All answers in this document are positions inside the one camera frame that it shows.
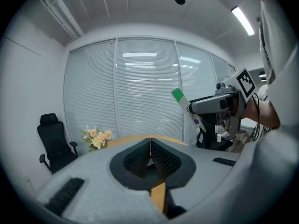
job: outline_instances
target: wall outlet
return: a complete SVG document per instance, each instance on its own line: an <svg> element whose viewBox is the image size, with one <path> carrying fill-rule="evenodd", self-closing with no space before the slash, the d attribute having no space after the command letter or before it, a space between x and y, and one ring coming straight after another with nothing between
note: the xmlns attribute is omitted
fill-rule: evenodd
<svg viewBox="0 0 299 224"><path fill-rule="evenodd" d="M23 178L25 179L26 182L29 182L29 181L30 181L30 178L27 176L27 174L24 175Z"/></svg>

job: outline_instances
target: person's arm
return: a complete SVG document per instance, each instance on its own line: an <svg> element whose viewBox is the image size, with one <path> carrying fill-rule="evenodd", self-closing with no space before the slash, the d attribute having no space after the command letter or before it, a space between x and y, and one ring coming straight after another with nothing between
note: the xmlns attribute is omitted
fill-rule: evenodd
<svg viewBox="0 0 299 224"><path fill-rule="evenodd" d="M260 109L260 124L264 125L266 127L279 127L280 121L279 118L274 110L273 105L269 101L259 101L259 109ZM251 98L247 103L247 108L245 111L245 114L242 116L242 118L249 118L255 122L258 121L258 114L257 114L257 108L253 101L253 98Z"/></svg>

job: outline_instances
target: black office chair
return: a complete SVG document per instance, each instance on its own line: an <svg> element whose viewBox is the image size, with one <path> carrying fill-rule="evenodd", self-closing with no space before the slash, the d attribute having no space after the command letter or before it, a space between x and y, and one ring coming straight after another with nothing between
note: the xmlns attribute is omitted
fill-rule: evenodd
<svg viewBox="0 0 299 224"><path fill-rule="evenodd" d="M50 166L45 160L45 154L39 157L39 162L44 163L53 174L78 157L76 150L77 143L70 142L70 145L74 148L75 155L66 143L64 124L58 121L56 114L42 115L41 125L37 127L37 131L45 146Z"/></svg>

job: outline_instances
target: wooden surface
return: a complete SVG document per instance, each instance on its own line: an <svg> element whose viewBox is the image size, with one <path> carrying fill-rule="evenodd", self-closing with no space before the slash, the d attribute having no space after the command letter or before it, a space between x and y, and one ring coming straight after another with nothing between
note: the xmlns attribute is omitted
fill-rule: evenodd
<svg viewBox="0 0 299 224"><path fill-rule="evenodd" d="M130 136L130 137L114 140L114 141L112 141L108 144L108 147L113 147L115 145L120 145L120 144L130 142L130 141L143 140L143 139L146 139L146 138L164 139L164 140L168 140L168 141L175 142L175 143L178 143L178 144L186 145L182 141L179 141L179 140L176 140L176 139L173 139L173 138L169 138L169 137L166 137L166 136L141 135L141 136ZM163 209L164 209L165 187L166 187L165 183L163 182L162 184L160 184L160 185L156 186L155 188L153 188L151 190L151 194L150 194L150 198L151 198L152 202L158 207L158 209L161 212L163 212Z"/></svg>

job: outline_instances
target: flower bouquet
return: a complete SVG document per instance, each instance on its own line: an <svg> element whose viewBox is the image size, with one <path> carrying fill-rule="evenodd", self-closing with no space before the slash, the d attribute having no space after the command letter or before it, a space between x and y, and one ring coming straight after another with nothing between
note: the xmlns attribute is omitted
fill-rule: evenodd
<svg viewBox="0 0 299 224"><path fill-rule="evenodd" d="M90 144L89 152L103 149L108 146L108 143L114 139L110 130L100 129L100 127L94 127L90 129L81 130L84 143Z"/></svg>

